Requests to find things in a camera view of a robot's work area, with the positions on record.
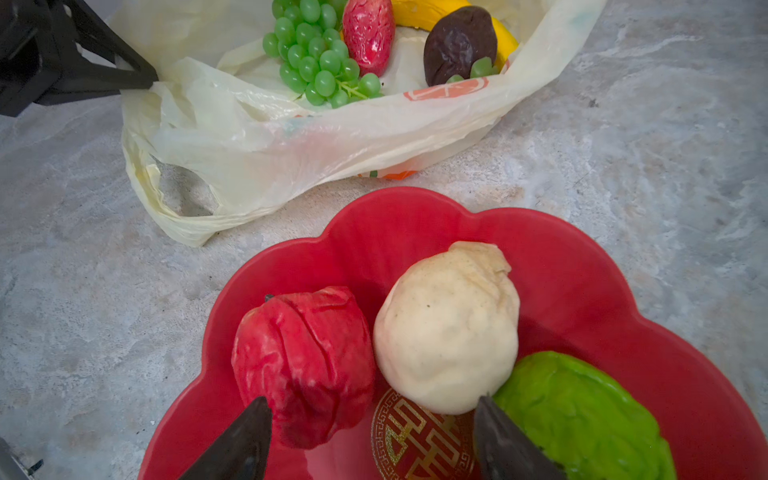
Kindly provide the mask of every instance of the red flower-shaped tray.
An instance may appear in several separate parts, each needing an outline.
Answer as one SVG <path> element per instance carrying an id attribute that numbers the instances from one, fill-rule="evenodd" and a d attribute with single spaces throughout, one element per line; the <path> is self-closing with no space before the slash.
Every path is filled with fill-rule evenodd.
<path id="1" fill-rule="evenodd" d="M 265 295 L 346 285 L 372 324 L 409 266 L 457 240 L 495 243 L 512 265 L 518 358 L 557 350 L 614 377 L 655 415 L 683 480 L 768 478 L 768 443 L 746 403 L 701 353 L 639 314 L 616 264 L 592 239 L 541 212 L 471 214 L 440 194 L 397 187 L 352 202 L 320 237 L 280 243 L 235 273 L 211 310 L 202 372 L 157 427 L 139 480 L 175 480 L 243 411 L 230 354 L 240 319 Z M 306 454 L 273 445 L 267 479 L 381 478 L 370 440 L 378 401 L 357 427 Z"/>

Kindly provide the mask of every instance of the yellow banana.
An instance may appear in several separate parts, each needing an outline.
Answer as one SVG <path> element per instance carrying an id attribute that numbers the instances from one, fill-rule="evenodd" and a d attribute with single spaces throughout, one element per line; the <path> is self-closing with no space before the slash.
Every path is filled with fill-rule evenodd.
<path id="1" fill-rule="evenodd" d="M 468 7 L 466 0 L 392 0 L 395 23 L 402 27 L 431 31 L 440 18 Z M 502 23 L 493 18 L 493 29 L 498 42 L 495 65 L 501 69 L 507 58 L 518 47 L 518 41 Z"/>

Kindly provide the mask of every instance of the gray marble table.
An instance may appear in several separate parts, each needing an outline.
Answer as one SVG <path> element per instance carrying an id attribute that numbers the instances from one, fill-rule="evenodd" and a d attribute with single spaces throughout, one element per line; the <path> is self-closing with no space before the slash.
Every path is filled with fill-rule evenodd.
<path id="1" fill-rule="evenodd" d="M 199 371 L 232 273 L 394 185 L 574 223 L 616 260 L 641 312 L 722 369 L 765 431 L 767 18 L 762 0 L 609 2 L 563 75 L 475 147 L 402 182 L 317 187 L 196 250 L 134 196 L 117 98 L 1 119 L 0 436 L 27 464 L 45 459 L 41 480 L 135 478 Z M 175 179 L 182 194 L 200 186 Z"/>

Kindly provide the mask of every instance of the white plastic bag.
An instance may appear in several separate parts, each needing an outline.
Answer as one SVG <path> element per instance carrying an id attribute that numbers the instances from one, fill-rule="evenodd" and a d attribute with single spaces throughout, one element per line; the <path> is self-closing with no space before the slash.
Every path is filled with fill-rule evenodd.
<path id="1" fill-rule="evenodd" d="M 131 184 L 175 240 L 274 212 L 315 185 L 353 175 L 404 177 L 479 141 L 520 100 L 554 80 L 584 44 L 605 0 L 481 0 L 518 39 L 500 75 L 427 88 L 427 33 L 400 28 L 383 98 L 337 110 L 288 90 L 261 38 L 267 0 L 125 0 L 114 30 L 157 69 L 149 91 L 123 92 Z M 219 204 L 184 217 L 165 204 L 156 161 L 192 170 Z"/>

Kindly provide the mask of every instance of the grape stem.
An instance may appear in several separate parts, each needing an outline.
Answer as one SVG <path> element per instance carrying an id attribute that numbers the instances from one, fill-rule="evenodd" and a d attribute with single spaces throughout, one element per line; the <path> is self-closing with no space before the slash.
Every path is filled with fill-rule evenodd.
<path id="1" fill-rule="evenodd" d="M 351 95 L 351 94 L 354 94 L 355 96 L 357 96 L 357 97 L 360 97 L 360 98 L 362 98 L 363 100 L 370 100 L 370 98 L 368 98 L 368 97 L 366 97 L 364 94 L 360 93 L 360 92 L 357 90 L 357 87 L 354 87 L 354 88 L 353 88 L 353 87 L 350 87 L 350 86 L 349 86 L 349 85 L 348 85 L 346 82 L 344 82 L 344 81 L 341 81 L 341 80 L 339 80 L 338 78 L 336 79 L 336 83 L 337 83 L 337 84 L 339 84 L 339 87 L 340 87 L 340 88 L 343 88 L 344 90 L 346 90 L 346 91 L 347 91 L 347 94 L 350 94 L 350 95 Z"/>

